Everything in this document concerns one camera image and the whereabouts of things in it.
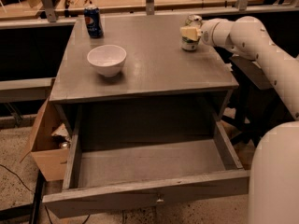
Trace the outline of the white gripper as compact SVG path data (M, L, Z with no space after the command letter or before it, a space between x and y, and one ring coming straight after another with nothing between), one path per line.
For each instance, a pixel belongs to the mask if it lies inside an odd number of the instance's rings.
M226 19L212 19L203 21L201 30L194 26L184 26L180 28L180 33L192 41L201 41L211 47L231 48L233 42L230 37L233 22Z

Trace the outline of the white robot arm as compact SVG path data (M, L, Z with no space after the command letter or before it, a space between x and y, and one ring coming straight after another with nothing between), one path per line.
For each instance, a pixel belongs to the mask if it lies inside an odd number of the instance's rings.
M299 224L299 62L272 41L262 22L245 16L180 28L200 40L256 61L293 120L268 131L255 149L249 177L248 224Z

